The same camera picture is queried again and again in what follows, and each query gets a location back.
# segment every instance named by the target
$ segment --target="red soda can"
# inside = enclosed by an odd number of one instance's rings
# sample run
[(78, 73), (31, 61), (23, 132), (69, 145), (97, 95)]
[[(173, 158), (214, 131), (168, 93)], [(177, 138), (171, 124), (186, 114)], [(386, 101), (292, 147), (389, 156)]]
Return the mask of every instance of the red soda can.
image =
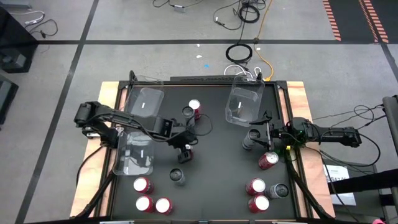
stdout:
[(134, 181), (134, 190), (144, 194), (150, 194), (154, 191), (155, 185), (146, 177), (138, 177)]
[(191, 101), (189, 101), (188, 106), (191, 107), (194, 110), (194, 112), (195, 112), (195, 120), (199, 119), (200, 118), (200, 111), (201, 111), (199, 100), (191, 100)]
[(261, 169), (269, 169), (279, 161), (278, 154), (274, 152), (266, 152), (259, 159), (259, 167)]
[(173, 210), (172, 201), (167, 197), (162, 197), (158, 199), (158, 201), (156, 202), (156, 210), (157, 212), (164, 215), (170, 214), (170, 212), (172, 212)]
[(252, 196), (263, 193), (265, 189), (266, 183), (260, 178), (252, 179), (252, 181), (246, 184), (246, 192)]
[(269, 207), (268, 199), (263, 195), (257, 195), (249, 200), (249, 209), (252, 213), (264, 212)]
[(141, 212), (153, 212), (154, 200), (150, 196), (141, 196), (136, 201), (136, 207)]

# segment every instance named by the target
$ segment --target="gray floor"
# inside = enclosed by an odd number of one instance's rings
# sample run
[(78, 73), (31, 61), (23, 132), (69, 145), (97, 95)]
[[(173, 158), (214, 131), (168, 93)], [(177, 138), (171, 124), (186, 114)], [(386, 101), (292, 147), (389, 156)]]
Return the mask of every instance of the gray floor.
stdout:
[[(58, 22), (57, 40), (80, 39), (93, 1), (33, 1), (34, 10), (44, 10), (47, 19)], [(237, 39), (240, 31), (227, 31), (212, 22), (216, 8), (233, 1), (210, 1), (187, 9), (185, 14), (169, 6), (153, 8), (151, 1), (99, 0), (88, 39)], [(219, 20), (236, 25), (231, 9), (220, 12)], [(257, 35), (259, 22), (245, 26), (243, 38)], [(333, 39), (321, 1), (274, 1), (264, 26), (262, 39)], [(171, 76), (221, 75), (230, 63), (225, 58), (228, 45), (86, 45), (83, 48), (72, 85), (44, 169), (40, 176), (26, 222), (68, 218), (75, 193), (75, 175), (83, 160), (86, 139), (73, 124), (78, 105), (96, 100), (101, 82), (128, 78), (134, 70), (168, 80)], [(379, 45), (259, 45), (263, 56), (274, 66), (273, 80), (304, 81), (313, 118), (352, 110), (355, 105), (374, 106), (383, 96), (397, 94), (398, 83)], [(41, 45), (29, 73), (2, 75), (20, 88), (5, 125), (0, 132), (0, 217), (14, 223), (38, 155), (49, 128), (60, 92), (75, 54), (76, 45)], [(389, 45), (398, 57), (398, 45)], [(234, 55), (244, 55), (237, 50)], [(248, 68), (267, 66), (254, 55)], [(330, 126), (345, 117), (316, 121)], [(366, 123), (353, 119), (344, 126)], [(381, 147), (378, 170), (397, 168), (386, 120), (361, 132)], [(323, 144), (330, 154), (352, 162), (371, 162), (376, 149), (364, 140), (357, 148)]]

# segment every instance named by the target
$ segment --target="transparent container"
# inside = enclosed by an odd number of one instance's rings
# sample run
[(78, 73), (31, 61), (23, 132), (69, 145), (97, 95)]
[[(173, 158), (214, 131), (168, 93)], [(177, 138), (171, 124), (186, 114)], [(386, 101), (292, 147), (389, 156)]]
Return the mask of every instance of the transparent container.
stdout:
[(163, 81), (144, 76), (136, 78), (142, 86), (134, 86), (129, 92), (124, 111), (144, 118), (156, 116), (164, 98)]
[(225, 119), (229, 123), (249, 127), (250, 122), (258, 119), (264, 87), (262, 80), (237, 75), (225, 108)]
[(146, 134), (124, 128), (119, 135), (113, 172), (116, 175), (149, 175), (153, 171), (154, 141)]

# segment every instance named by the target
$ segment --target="white label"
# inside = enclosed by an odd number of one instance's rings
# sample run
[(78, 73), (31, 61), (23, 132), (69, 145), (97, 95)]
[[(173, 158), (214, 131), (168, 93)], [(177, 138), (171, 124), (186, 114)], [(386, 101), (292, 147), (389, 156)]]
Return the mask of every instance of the white label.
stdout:
[[(348, 175), (348, 169), (342, 166), (333, 166), (333, 165), (327, 165), (329, 174), (330, 174), (330, 179), (332, 182), (334, 181), (339, 181), (339, 180), (345, 180), (349, 179)], [(330, 179), (328, 177), (328, 172), (326, 171), (325, 165), (323, 165), (323, 171), (325, 172), (326, 175), (326, 180), (328, 183), (330, 182)], [(343, 201), (345, 205), (356, 205), (355, 198), (354, 198), (354, 193), (345, 193), (345, 194), (338, 194), (340, 199)], [(340, 201), (336, 197), (336, 195), (330, 195), (331, 201), (335, 205), (341, 205)]]

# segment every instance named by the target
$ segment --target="can lid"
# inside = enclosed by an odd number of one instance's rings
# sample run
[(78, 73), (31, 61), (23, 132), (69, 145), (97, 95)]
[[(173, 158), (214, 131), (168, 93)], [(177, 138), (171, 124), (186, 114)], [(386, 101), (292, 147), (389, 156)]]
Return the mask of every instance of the can lid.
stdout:
[(275, 164), (278, 162), (279, 160), (279, 156), (278, 154), (274, 153), (274, 152), (267, 152), (266, 153), (267, 156), (267, 161), (271, 164)]
[(258, 209), (265, 211), (269, 207), (269, 201), (265, 196), (259, 195), (254, 199)]
[(156, 210), (160, 213), (165, 213), (170, 208), (170, 202), (167, 198), (160, 198), (156, 202)]
[(266, 189), (266, 183), (261, 179), (255, 179), (252, 186), (256, 192), (263, 192)]
[(174, 168), (170, 171), (170, 179), (172, 181), (179, 181), (182, 178), (182, 171), (178, 168)]
[(147, 187), (147, 180), (143, 177), (138, 177), (134, 181), (134, 189), (138, 192), (144, 190)]
[(289, 189), (284, 184), (278, 184), (275, 187), (276, 194), (280, 197), (286, 197), (289, 194)]
[(141, 196), (136, 201), (136, 207), (140, 211), (145, 211), (148, 209), (150, 204), (149, 198), (146, 196)]
[(182, 109), (182, 114), (184, 116), (193, 116), (193, 109), (190, 106), (186, 106)]
[(191, 100), (189, 101), (189, 107), (191, 107), (192, 109), (196, 110), (200, 107), (200, 102), (199, 100)]
[(257, 129), (252, 129), (249, 131), (249, 138), (259, 138), (260, 132)]

